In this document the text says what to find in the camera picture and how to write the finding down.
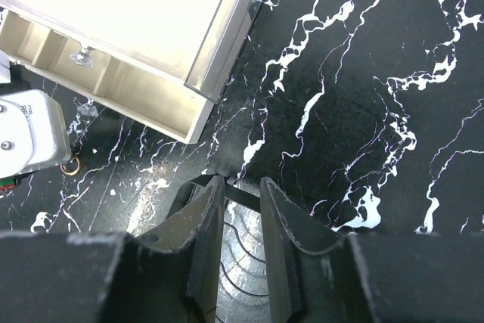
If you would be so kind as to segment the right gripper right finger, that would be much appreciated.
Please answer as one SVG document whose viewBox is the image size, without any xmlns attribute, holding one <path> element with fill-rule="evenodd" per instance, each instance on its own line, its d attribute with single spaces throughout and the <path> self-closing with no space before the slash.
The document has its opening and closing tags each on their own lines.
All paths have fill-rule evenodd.
<svg viewBox="0 0 484 323">
<path fill-rule="evenodd" d="M 260 213 L 273 322 L 376 322 L 350 239 L 265 177 Z"/>
</svg>

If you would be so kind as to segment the beige jewelry box with drawers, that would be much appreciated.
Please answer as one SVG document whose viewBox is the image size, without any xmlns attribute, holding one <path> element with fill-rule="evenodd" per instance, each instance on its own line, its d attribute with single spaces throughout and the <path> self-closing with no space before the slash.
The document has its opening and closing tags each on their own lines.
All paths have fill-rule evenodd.
<svg viewBox="0 0 484 323">
<path fill-rule="evenodd" d="M 184 144 L 196 143 L 257 0 L 1 0 L 1 49 Z"/>
</svg>

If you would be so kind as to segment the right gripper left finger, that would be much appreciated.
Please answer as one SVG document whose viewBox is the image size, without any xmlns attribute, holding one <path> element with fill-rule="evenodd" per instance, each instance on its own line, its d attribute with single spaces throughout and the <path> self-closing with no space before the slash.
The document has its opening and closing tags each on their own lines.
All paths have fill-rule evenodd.
<svg viewBox="0 0 484 323">
<path fill-rule="evenodd" d="M 156 228 L 127 237 L 113 271 L 103 322 L 214 322 L 225 180 L 213 176 Z"/>
</svg>

